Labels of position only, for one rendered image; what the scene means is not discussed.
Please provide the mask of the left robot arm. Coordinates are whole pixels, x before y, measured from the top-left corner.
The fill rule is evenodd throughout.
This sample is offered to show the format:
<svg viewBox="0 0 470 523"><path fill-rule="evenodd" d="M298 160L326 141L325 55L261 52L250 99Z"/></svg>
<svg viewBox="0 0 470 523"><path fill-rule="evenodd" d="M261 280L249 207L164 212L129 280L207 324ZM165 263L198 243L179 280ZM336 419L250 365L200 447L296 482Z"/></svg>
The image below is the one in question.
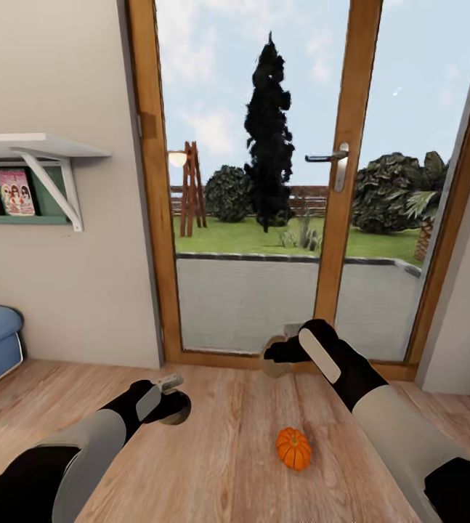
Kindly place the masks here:
<svg viewBox="0 0 470 523"><path fill-rule="evenodd" d="M74 523L136 430L188 406L186 395L166 394L183 383L180 373L135 383L21 453L0 474L0 523Z"/></svg>

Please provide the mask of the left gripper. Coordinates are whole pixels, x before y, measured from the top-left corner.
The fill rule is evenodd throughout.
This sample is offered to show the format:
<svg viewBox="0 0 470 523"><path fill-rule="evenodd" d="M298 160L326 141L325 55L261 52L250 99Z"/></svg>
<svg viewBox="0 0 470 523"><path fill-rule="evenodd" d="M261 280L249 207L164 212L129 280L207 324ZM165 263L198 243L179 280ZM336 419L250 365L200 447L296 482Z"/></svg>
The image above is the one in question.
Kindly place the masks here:
<svg viewBox="0 0 470 523"><path fill-rule="evenodd" d="M164 419L173 413L180 412L184 406L188 406L186 395L180 396L180 392L162 394L164 396L164 407L162 412L154 418L146 418L144 423L151 423L158 419Z"/></svg>

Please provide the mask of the pumpkin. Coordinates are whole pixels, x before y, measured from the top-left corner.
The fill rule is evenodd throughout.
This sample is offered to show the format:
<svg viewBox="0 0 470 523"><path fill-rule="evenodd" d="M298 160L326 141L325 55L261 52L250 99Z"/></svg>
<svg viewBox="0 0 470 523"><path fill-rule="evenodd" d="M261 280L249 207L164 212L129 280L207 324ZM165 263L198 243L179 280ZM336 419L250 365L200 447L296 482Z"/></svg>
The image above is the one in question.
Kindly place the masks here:
<svg viewBox="0 0 470 523"><path fill-rule="evenodd" d="M276 450L279 459L289 469L301 471L310 463L311 446L307 437L298 429L288 427L280 431L276 439Z"/></svg>

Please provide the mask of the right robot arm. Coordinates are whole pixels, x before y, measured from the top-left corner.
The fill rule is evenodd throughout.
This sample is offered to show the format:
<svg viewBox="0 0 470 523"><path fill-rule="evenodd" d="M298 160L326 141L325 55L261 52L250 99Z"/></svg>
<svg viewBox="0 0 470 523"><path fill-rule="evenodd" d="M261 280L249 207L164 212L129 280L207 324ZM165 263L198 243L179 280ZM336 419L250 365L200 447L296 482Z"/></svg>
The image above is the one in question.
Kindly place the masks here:
<svg viewBox="0 0 470 523"><path fill-rule="evenodd" d="M313 361L422 523L470 523L470 453L424 418L325 319L285 324L274 362Z"/></svg>

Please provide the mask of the pillar candle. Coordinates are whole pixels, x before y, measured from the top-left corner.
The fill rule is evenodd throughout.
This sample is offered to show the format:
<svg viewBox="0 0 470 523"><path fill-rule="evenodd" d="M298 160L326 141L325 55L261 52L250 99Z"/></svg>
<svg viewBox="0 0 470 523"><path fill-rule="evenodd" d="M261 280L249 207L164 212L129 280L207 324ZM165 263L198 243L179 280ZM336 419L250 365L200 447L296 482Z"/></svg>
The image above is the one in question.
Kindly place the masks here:
<svg viewBox="0 0 470 523"><path fill-rule="evenodd" d="M286 374L286 371L291 369L293 362L274 362L274 359L265 360L264 353L266 349L269 349L275 342L286 342L285 336L277 335L273 336L264 347L261 356L259 357L259 363L264 373L269 377L279 378Z"/></svg>
<svg viewBox="0 0 470 523"><path fill-rule="evenodd" d="M164 419L158 419L158 421L162 424L168 424L173 426L178 426L182 423L184 423L185 420L190 416L191 413L191 399L188 394L185 394L184 392L173 388L167 389L166 394L171 394L174 392L180 392L180 396L186 395L186 399L188 401L188 406L184 406L180 412L173 413L173 415L169 415Z"/></svg>

